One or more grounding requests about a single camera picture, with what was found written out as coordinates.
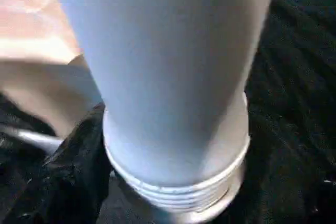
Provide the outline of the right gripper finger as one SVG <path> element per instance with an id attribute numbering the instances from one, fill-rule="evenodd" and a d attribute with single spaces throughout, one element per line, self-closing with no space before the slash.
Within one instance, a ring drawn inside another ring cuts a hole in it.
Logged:
<path id="1" fill-rule="evenodd" d="M 111 171 L 103 147 L 104 109 L 97 104 L 44 161 L 15 202 L 16 223 L 96 223 Z"/>

